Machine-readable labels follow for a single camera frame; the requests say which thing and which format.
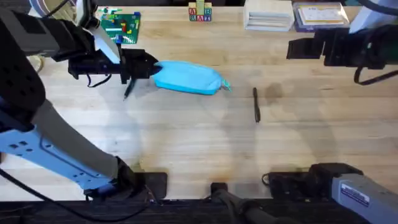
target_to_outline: blue pencil case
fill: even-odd
[[[231,91],[229,83],[214,69],[182,61],[162,61],[161,71],[152,76],[159,88],[214,95],[221,87]]]

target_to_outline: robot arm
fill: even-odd
[[[98,6],[90,0],[77,0],[76,21],[80,27],[89,30],[95,38],[95,44],[114,64],[120,63],[119,50],[100,26],[100,21],[94,16]]]
[[[84,15],[92,15],[94,9],[90,4]],[[107,51],[104,44],[95,50],[96,22],[91,16],[80,19],[92,35],[70,21],[0,9],[4,52],[0,55],[0,151],[76,182],[87,196],[129,196],[142,190],[145,183],[138,181],[120,158],[98,149],[62,119],[45,99],[43,83],[26,59],[26,55],[43,55],[58,62],[68,60],[68,71],[75,78],[89,73],[120,73],[122,83],[130,78],[149,78],[157,61],[144,50],[122,49],[106,40],[105,45],[116,49],[118,55]]]
[[[389,7],[393,0],[358,0],[362,8],[351,28],[319,29],[314,38],[289,41],[286,59],[320,59],[325,56],[324,65],[333,67],[356,67],[354,82],[371,85],[398,75],[398,70],[361,81],[363,68],[384,69],[386,65],[397,65],[397,25],[393,22],[398,9]]]
[[[334,201],[372,224],[398,219],[398,195],[347,164],[314,164],[308,172],[271,172],[264,177],[275,200]]]

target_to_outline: wooden letter block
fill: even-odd
[[[205,20],[204,15],[197,15],[198,22],[203,22]]]
[[[197,14],[197,9],[196,8],[188,8],[188,12],[190,15],[196,15]]]
[[[190,21],[196,21],[197,20],[197,15],[189,15],[189,20]]]
[[[205,8],[205,15],[211,15],[211,8]]]
[[[210,22],[211,21],[211,15],[205,15],[204,20],[205,20],[205,22]]]
[[[205,14],[205,0],[197,0],[197,15]]]

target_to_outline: black cable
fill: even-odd
[[[63,0],[57,7],[55,7],[55,9],[53,9],[47,15],[43,16],[43,18],[48,18],[48,17],[54,15],[54,13],[58,12],[58,10],[60,10],[68,1],[69,0]]]
[[[12,210],[1,210],[0,213],[17,212],[17,211],[20,211],[20,210],[23,210],[23,209],[27,209],[27,208],[32,208],[32,207],[33,207],[33,205],[27,205],[27,206],[24,206],[22,208],[15,208],[15,209],[12,209]]]
[[[372,32],[370,32],[370,33],[368,33],[366,35],[364,43],[363,43],[364,57],[363,57],[363,60],[361,62],[361,65],[358,66],[358,68],[356,69],[355,74],[354,74],[354,82],[355,83],[363,85],[363,86],[371,85],[371,84],[374,84],[374,83],[377,83],[377,82],[381,82],[381,81],[384,81],[384,80],[386,80],[388,78],[392,78],[392,77],[398,75],[398,70],[395,70],[395,71],[388,72],[388,73],[385,73],[383,75],[380,75],[378,77],[370,78],[370,79],[365,80],[365,81],[360,81],[359,80],[360,76],[361,76],[362,69],[367,64],[366,62],[368,60],[374,61],[374,60],[377,59],[377,57],[375,57],[373,55],[373,53],[372,53],[373,43],[379,42],[380,40],[379,40],[378,36],[387,33],[390,28],[391,28],[391,25],[381,26],[381,27],[378,27],[378,28],[374,29]]]
[[[89,74],[86,74],[86,75],[87,75],[87,79],[88,79],[88,84],[87,84],[88,88],[95,88],[95,87],[97,87],[99,85],[102,85],[102,84],[106,83],[107,81],[109,81],[112,78],[112,74],[105,75],[106,78],[104,80],[102,80],[99,83],[96,83],[94,85],[91,85],[91,77],[90,77]]]
[[[148,195],[149,195],[150,197],[152,197],[152,200],[154,201],[154,203],[155,203],[156,205],[163,206],[163,203],[162,203],[160,200],[157,199],[156,195],[153,193],[153,191],[152,191],[147,185],[145,185],[145,188],[146,188],[147,191],[148,191]]]
[[[1,221],[1,220],[7,220],[7,219],[9,219],[9,218],[21,218],[21,217],[18,216],[18,215],[12,215],[12,216],[9,216],[9,217],[0,217],[0,221]]]
[[[64,206],[64,205],[62,205],[61,203],[56,202],[56,201],[52,200],[51,198],[48,198],[48,197],[46,197],[46,196],[44,196],[44,195],[38,193],[38,192],[35,191],[34,189],[32,189],[32,188],[26,186],[26,185],[25,185],[24,183],[22,183],[21,181],[15,179],[13,176],[9,175],[6,171],[4,171],[4,170],[2,170],[2,169],[0,169],[0,175],[1,175],[2,177],[4,177],[5,179],[7,179],[8,181],[10,181],[11,183],[13,183],[13,184],[17,185],[18,187],[22,188],[23,190],[27,191],[28,193],[31,193],[32,195],[35,195],[36,197],[38,197],[38,198],[40,198],[40,199],[42,199],[42,200],[44,200],[44,201],[46,201],[46,202],[53,203],[53,204],[55,204],[56,206],[61,207],[61,208],[65,209],[66,211],[68,211],[68,212],[70,212],[70,213],[76,215],[77,217],[82,218],[82,219],[85,219],[85,220],[90,221],[90,222],[100,222],[100,223],[122,222],[122,221],[125,221],[125,220],[129,219],[129,218],[135,217],[136,215],[142,213],[143,211],[147,210],[147,208],[149,208],[149,205],[145,205],[145,206],[143,206],[142,208],[140,208],[138,211],[134,212],[133,214],[128,215],[128,216],[123,217],[123,218],[118,218],[118,219],[115,219],[115,220],[102,220],[102,219],[97,219],[97,218],[94,218],[94,217],[91,217],[91,216],[84,215],[84,214],[81,214],[81,213],[79,213],[79,212],[76,212],[76,211],[73,210],[72,208],[69,208],[69,207],[67,207],[67,206]]]
[[[371,84],[381,82],[383,80],[386,80],[388,78],[392,78],[392,77],[398,75],[398,70],[395,70],[395,71],[380,75],[378,77],[374,77],[374,78],[371,78],[371,79],[368,79],[365,81],[360,81],[359,77],[361,76],[362,69],[363,69],[363,67],[358,67],[354,74],[354,82],[357,84],[360,84],[360,85],[371,85]]]
[[[391,15],[391,16],[398,16],[398,9],[396,9],[396,8],[381,6],[381,5],[376,4],[370,0],[357,0],[357,1],[360,4],[362,4],[363,6],[365,6],[366,8],[373,10],[375,12],[380,12],[380,13]]]

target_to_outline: wooden tabletop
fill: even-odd
[[[244,30],[241,7],[215,7],[211,23],[188,21],[186,7],[122,13],[133,11],[142,13],[139,40],[125,47],[213,67],[233,91],[193,95],[141,80],[123,101],[126,86],[117,75],[87,88],[85,77],[67,73],[66,62],[47,60],[40,76],[58,112],[96,146],[135,171],[168,172],[167,198],[205,197],[212,182],[227,182],[242,197],[268,197],[262,174],[317,162],[345,162],[398,192],[398,78],[359,86],[354,68],[286,60],[288,41],[313,34]],[[358,8],[347,11],[352,20]],[[51,198],[83,199],[73,182],[21,158],[6,155],[0,166]],[[0,180],[0,200],[37,199]]]

